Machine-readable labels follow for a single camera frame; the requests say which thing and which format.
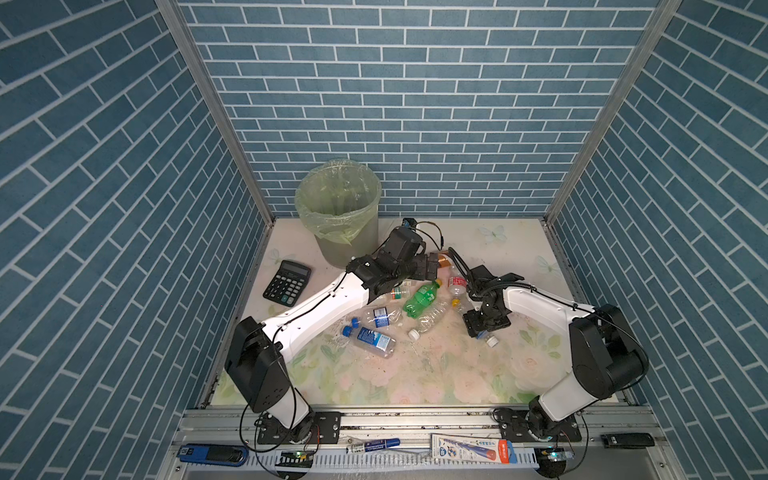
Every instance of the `black mounting plate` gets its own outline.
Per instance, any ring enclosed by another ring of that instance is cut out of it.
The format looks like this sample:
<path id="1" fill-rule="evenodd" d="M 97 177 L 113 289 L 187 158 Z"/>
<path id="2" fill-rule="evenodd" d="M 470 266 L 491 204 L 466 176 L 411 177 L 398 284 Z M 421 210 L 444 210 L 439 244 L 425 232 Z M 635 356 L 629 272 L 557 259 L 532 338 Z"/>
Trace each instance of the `black mounting plate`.
<path id="1" fill-rule="evenodd" d="M 321 444 L 336 444 L 339 442 L 341 428 L 341 412 L 315 412 L 315 422 L 310 429 L 307 448 L 317 445 L 317 432 L 320 432 Z M 286 428 L 274 417 L 265 415 L 259 429 L 259 445 L 274 445 L 286 433 Z"/>
<path id="2" fill-rule="evenodd" d="M 528 410 L 496 409 L 494 416 L 498 420 L 502 438 L 510 442 L 540 442 L 541 440 L 534 437 L 528 430 L 527 415 Z M 581 431 L 573 415 L 563 421 L 559 440 L 567 442 L 569 439 L 571 442 L 581 441 Z"/>

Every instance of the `calculator display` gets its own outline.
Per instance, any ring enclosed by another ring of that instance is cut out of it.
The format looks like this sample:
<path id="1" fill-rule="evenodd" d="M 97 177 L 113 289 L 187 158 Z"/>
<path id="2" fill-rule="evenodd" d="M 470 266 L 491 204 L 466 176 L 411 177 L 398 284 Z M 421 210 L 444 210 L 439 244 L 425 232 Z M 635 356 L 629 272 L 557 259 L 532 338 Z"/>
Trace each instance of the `calculator display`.
<path id="1" fill-rule="evenodd" d="M 309 273 L 307 269 L 300 268 L 296 265 L 292 265 L 291 263 L 283 263 L 280 267 L 291 272 L 296 272 L 299 275 L 307 275 Z"/>

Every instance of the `blue marker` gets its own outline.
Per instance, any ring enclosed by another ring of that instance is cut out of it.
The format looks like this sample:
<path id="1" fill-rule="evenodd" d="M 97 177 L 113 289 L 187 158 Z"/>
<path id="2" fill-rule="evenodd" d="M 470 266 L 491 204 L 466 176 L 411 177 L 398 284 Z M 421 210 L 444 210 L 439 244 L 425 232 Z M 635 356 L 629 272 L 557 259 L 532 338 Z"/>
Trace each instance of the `blue marker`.
<path id="1" fill-rule="evenodd" d="M 370 442 L 355 443 L 346 448 L 347 453 L 374 452 L 400 445 L 400 439 L 371 440 Z"/>

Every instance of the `blue bottle label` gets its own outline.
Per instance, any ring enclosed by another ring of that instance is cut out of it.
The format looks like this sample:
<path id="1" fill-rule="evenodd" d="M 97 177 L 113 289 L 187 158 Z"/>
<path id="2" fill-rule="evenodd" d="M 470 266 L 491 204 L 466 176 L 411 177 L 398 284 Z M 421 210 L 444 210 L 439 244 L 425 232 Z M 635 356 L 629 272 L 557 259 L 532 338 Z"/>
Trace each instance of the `blue bottle label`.
<path id="1" fill-rule="evenodd" d="M 389 314 L 385 306 L 373 310 L 373 322 L 376 324 L 376 328 L 389 326 Z"/>
<path id="2" fill-rule="evenodd" d="M 368 343 L 369 345 L 373 345 L 384 352 L 386 352 L 386 347 L 389 345 L 388 336 L 369 330 L 366 327 L 360 329 L 360 333 L 357 334 L 357 339 Z"/>

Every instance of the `blue usb device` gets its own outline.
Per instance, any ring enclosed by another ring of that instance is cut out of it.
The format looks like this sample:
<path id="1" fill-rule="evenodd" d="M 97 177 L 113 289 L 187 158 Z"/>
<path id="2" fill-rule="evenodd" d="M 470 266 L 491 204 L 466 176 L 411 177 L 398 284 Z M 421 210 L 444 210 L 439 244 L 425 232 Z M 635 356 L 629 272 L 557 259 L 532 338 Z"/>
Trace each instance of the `blue usb device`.
<path id="1" fill-rule="evenodd" d="M 248 449 L 234 445 L 187 443 L 176 456 L 182 462 L 239 467 L 248 459 Z"/>

